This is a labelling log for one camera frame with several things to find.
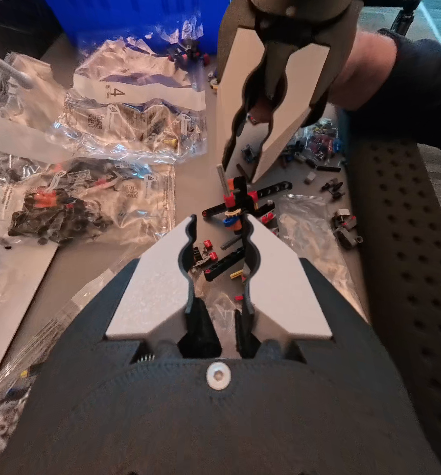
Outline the empty clear zip bag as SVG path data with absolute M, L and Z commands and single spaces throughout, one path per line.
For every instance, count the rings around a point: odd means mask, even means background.
M 278 200 L 280 238 L 308 259 L 367 321 L 348 265 L 333 235 L 326 200 L 285 194 Z

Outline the short black beam red pins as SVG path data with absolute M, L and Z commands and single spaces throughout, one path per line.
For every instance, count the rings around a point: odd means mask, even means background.
M 245 257 L 244 247 L 239 246 L 223 258 L 219 258 L 210 240 L 194 245 L 193 252 L 194 264 L 190 272 L 194 275 L 201 272 L 206 282 L 210 283 Z

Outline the grey black lego connectors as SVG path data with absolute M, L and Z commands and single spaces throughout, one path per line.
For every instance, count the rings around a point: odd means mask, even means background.
M 349 209 L 338 209 L 331 218 L 332 232 L 345 250 L 352 250 L 363 243 L 363 237 L 357 234 L 357 218 Z

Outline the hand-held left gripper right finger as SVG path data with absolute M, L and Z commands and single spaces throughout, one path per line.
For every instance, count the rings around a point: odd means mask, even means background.
M 286 352 L 294 341 L 330 341 L 332 331 L 306 270 L 257 218 L 244 218 L 242 309 L 235 315 L 236 347 L 250 359 L 269 341 Z

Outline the clear bag black orange parts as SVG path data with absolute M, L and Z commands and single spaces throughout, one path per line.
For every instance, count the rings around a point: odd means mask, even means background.
M 77 157 L 15 185 L 1 241 L 149 247 L 175 223 L 175 168 Z

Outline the black lego pins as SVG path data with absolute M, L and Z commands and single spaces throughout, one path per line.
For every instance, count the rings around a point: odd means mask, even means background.
M 320 188 L 321 193 L 329 193 L 330 200 L 336 202 L 342 199 L 345 196 L 345 191 L 343 189 L 344 182 L 339 179 L 331 179 L 324 183 Z

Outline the person's right forearm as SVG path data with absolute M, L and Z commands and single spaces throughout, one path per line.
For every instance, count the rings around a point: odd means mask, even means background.
M 351 131 L 410 138 L 441 150 L 441 44 L 410 40 L 386 28 L 377 33 L 395 43 L 395 63 L 378 92 L 347 113 Z

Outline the clear bag white strip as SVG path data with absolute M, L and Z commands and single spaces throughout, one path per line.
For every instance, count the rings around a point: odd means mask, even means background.
M 24 89 L 0 72 L 0 153 L 50 165 L 71 160 L 73 151 L 57 141 L 53 128 L 66 90 L 54 79 L 51 65 L 15 52 L 3 60 L 27 73 L 34 87 Z
M 196 83 L 135 85 L 75 74 L 52 131 L 73 153 L 183 163 L 208 149 L 205 92 Z

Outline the black orange lego assembly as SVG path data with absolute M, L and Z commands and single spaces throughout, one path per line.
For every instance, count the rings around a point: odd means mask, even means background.
M 280 181 L 273 185 L 250 190 L 245 175 L 228 179 L 230 187 L 230 197 L 223 195 L 223 202 L 219 205 L 202 211 L 204 219 L 223 215 L 222 223 L 224 227 L 232 231 L 234 235 L 240 236 L 243 231 L 243 216 L 249 214 L 260 220 L 260 223 L 266 225 L 274 217 L 275 203 L 271 196 L 290 191 L 293 185 L 289 181 Z

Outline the crumpled clear plastic bag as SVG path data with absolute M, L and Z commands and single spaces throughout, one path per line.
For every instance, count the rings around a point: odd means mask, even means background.
M 76 38 L 74 75 L 98 82 L 192 87 L 210 62 L 203 20 L 196 9 L 127 27 L 82 31 Z

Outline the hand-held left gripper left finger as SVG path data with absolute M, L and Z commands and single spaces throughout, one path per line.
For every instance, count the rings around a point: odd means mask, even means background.
M 139 258 L 107 327 L 108 340 L 138 340 L 154 349 L 174 343 L 185 358 L 211 359 L 222 347 L 189 275 L 197 216 L 185 218 Z

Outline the grey lego axle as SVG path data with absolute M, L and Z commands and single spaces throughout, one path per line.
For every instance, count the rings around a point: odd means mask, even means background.
M 221 163 L 218 164 L 216 166 L 216 169 L 217 169 L 217 174 L 219 176 L 221 186 L 222 186 L 222 189 L 223 189 L 223 195 L 225 197 L 230 197 L 231 191 L 230 191 L 229 182 L 226 178 L 226 174 L 225 174 L 223 165 Z

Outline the small bag red blue parts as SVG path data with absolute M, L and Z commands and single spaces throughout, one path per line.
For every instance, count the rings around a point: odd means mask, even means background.
M 312 168 L 339 168 L 342 149 L 338 127 L 330 118 L 322 117 L 314 124 L 298 129 L 279 159 L 284 164 L 297 161 L 308 163 Z

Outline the full clear lego parts bag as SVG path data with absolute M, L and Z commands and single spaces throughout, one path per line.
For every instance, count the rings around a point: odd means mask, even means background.
M 128 264 L 124 256 L 88 282 L 31 337 L 6 358 L 0 369 L 0 455 L 14 433 L 40 366 L 75 317 Z

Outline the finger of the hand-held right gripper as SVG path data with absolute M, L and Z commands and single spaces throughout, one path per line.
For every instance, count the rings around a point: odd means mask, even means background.
M 259 68 L 265 46 L 254 29 L 238 28 L 217 89 L 216 152 L 227 170 L 237 132 L 247 114 L 246 85 Z
M 329 46 L 312 43 L 288 58 L 283 96 L 273 109 L 269 133 L 262 143 L 252 183 L 258 182 L 271 168 L 311 112 L 310 102 L 329 51 Z

